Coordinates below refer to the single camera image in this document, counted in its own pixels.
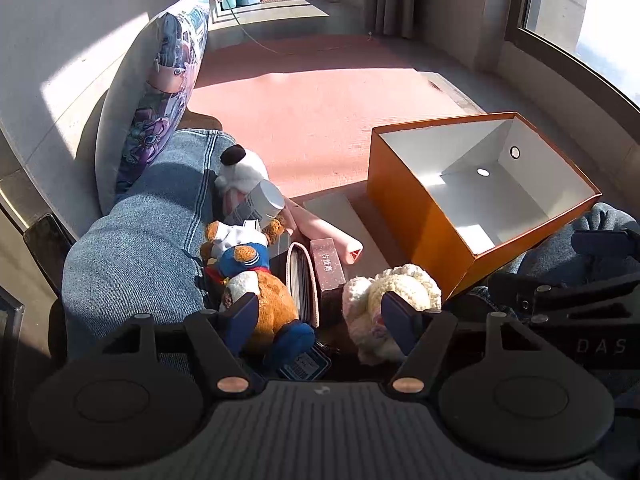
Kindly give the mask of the crochet bunny plush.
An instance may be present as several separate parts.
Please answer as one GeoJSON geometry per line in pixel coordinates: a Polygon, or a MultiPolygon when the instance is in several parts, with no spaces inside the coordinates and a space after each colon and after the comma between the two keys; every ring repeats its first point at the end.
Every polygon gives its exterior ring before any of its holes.
{"type": "Polygon", "coordinates": [[[401,362],[405,359],[388,322],[388,298],[408,304],[409,311],[438,313],[442,310],[440,287],[420,266],[407,263],[376,274],[356,276],[342,292],[342,313],[350,340],[364,365],[401,362]]]}

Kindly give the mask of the brown bear plush blue outfit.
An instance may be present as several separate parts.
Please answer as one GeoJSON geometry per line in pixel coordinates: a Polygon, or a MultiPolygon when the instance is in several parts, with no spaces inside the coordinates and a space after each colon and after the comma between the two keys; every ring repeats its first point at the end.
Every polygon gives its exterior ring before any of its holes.
{"type": "Polygon", "coordinates": [[[257,296],[258,320],[248,345],[264,352],[266,362],[277,368],[309,351],[316,341],[315,328],[298,318],[285,270],[283,275],[271,270],[269,249],[284,233],[281,216],[263,229],[255,220],[242,226],[214,221],[206,226],[201,244],[205,275],[221,287],[222,310],[247,292],[257,296]]]}

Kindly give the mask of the grey book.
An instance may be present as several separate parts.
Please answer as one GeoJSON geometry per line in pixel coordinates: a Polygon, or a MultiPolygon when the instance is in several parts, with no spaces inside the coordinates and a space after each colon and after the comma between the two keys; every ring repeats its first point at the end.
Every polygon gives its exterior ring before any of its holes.
{"type": "Polygon", "coordinates": [[[288,246],[285,284],[296,305],[298,318],[312,328],[320,325],[320,308],[314,264],[307,248],[299,242],[288,246]]]}

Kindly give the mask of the pink tube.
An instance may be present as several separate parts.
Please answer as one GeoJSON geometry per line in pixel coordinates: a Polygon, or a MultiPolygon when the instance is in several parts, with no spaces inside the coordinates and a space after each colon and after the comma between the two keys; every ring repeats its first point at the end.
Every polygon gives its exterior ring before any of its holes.
{"type": "Polygon", "coordinates": [[[289,198],[285,197],[284,202],[286,209],[303,235],[310,240],[321,240],[322,238],[333,240],[338,258],[348,266],[352,266],[359,259],[363,250],[360,240],[297,205],[289,198]]]}

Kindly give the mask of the white lotion tube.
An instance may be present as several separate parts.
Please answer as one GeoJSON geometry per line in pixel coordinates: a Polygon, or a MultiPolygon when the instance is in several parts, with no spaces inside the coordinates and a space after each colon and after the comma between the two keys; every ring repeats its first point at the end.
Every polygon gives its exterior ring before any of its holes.
{"type": "Polygon", "coordinates": [[[224,218],[224,223],[242,226],[245,221],[255,220],[263,229],[277,219],[284,206],[279,189],[270,181],[261,180],[224,218]]]}

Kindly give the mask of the orange cardboard box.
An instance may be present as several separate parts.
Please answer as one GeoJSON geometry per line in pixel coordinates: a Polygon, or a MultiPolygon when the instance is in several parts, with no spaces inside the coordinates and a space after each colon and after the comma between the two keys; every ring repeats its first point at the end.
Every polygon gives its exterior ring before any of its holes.
{"type": "Polygon", "coordinates": [[[406,258],[449,298],[600,200],[580,168],[515,112],[378,126],[367,193],[406,258]]]}

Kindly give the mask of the white dog plush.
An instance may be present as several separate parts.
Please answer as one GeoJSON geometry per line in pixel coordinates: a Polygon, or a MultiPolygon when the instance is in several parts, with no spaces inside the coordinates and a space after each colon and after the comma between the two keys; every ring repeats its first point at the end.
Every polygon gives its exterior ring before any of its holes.
{"type": "Polygon", "coordinates": [[[269,174],[262,159],[241,144],[226,148],[219,160],[215,186],[222,198],[222,214],[227,217],[259,182],[269,179],[269,174]]]}

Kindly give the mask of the brown sock foot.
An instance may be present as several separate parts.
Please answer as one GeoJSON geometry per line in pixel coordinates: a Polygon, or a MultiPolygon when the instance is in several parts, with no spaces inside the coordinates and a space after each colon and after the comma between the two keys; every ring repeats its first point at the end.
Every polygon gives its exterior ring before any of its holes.
{"type": "Polygon", "coordinates": [[[178,129],[191,130],[221,130],[221,122],[214,116],[195,113],[192,110],[186,110],[179,122],[178,129]]]}

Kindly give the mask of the pink floor mat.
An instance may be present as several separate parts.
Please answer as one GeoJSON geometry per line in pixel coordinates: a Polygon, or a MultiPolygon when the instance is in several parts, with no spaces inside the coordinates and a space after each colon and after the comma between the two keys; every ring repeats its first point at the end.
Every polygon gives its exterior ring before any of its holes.
{"type": "Polygon", "coordinates": [[[189,108],[256,152],[291,198],[363,181],[376,126],[481,109],[408,42],[322,35],[206,52],[189,108]]]}

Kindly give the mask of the anime print pillow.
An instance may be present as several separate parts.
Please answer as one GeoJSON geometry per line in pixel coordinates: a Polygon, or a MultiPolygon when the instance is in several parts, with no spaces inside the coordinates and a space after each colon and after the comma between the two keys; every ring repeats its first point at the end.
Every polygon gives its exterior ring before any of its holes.
{"type": "Polygon", "coordinates": [[[179,0],[149,21],[120,63],[102,108],[94,170],[109,212],[165,148],[206,50],[209,0],[179,0]]]}

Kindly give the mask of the window frame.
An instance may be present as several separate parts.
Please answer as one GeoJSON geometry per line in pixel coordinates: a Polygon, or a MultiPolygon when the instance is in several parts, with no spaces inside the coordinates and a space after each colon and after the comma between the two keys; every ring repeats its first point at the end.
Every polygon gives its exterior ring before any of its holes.
{"type": "Polygon", "coordinates": [[[529,0],[511,0],[504,40],[562,76],[600,106],[636,141],[639,141],[639,107],[591,67],[574,55],[525,27],[529,0]]]}

